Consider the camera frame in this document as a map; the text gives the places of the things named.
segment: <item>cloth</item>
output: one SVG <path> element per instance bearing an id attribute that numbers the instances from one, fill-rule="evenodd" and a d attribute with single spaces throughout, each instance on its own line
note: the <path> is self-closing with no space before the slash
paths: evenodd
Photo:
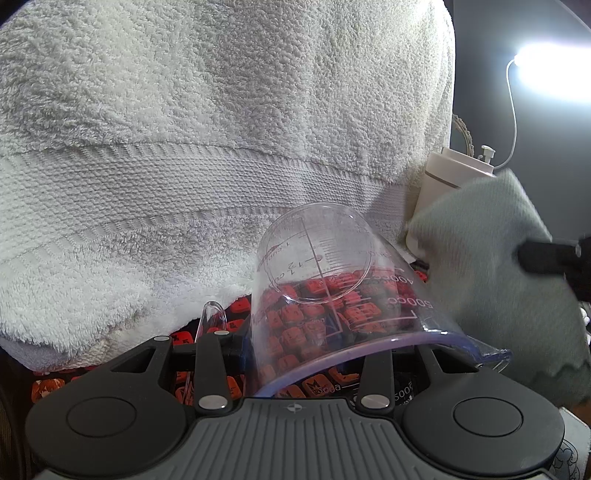
<path id="1" fill-rule="evenodd" d="M 442 0 L 40 0 L 0 30 L 0 346 L 102 363 L 251 289 L 292 207 L 388 239 L 449 143 Z"/>
<path id="2" fill-rule="evenodd" d="M 588 398 L 586 330 L 566 280 L 532 275 L 515 250 L 551 237 L 517 178 L 475 180 L 418 213 L 409 231 L 426 252 L 433 299 L 468 335 L 514 358 L 507 376 L 559 406 Z"/>

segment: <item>white bottle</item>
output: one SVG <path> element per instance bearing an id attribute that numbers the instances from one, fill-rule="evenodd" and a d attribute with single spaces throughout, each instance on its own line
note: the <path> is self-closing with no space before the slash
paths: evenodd
<path id="1" fill-rule="evenodd" d="M 489 147 L 485 148 L 485 159 L 488 161 L 492 158 L 490 151 L 494 154 L 494 150 Z M 461 188 L 471 180 L 493 177 L 492 171 L 492 165 L 447 147 L 443 147 L 441 153 L 432 152 L 427 160 L 423 184 L 414 213 L 423 210 L 442 195 Z M 418 247 L 417 240 L 410 234 L 407 235 L 406 244 L 413 255 L 424 259 L 424 252 Z"/>

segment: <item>wall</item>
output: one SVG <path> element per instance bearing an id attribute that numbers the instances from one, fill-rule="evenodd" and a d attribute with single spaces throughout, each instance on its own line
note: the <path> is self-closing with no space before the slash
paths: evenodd
<path id="1" fill-rule="evenodd" d="M 532 41 L 591 47 L 591 30 L 555 0 L 454 0 L 454 26 L 454 113 L 467 123 L 477 155 L 488 144 L 498 164 L 513 138 L 507 62 Z M 556 239 L 591 234 L 591 103 L 541 96 L 520 84 L 516 70 L 509 72 L 518 126 L 509 167 Z"/>

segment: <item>white light bulb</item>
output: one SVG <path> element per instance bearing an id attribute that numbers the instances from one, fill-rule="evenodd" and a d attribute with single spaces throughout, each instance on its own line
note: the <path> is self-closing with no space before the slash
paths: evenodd
<path id="1" fill-rule="evenodd" d="M 519 51 L 515 65 L 521 81 L 537 92 L 591 102 L 591 47 L 535 43 Z"/>

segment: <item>clear plastic measuring cup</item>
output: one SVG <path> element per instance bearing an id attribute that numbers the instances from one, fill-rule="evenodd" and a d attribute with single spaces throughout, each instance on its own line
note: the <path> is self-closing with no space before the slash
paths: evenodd
<path id="1" fill-rule="evenodd" d="M 451 346 L 477 364 L 510 357 L 464 335 L 400 254 L 335 203 L 298 207 L 266 231 L 251 315 L 248 395 L 271 396 L 325 368 L 408 345 Z"/>

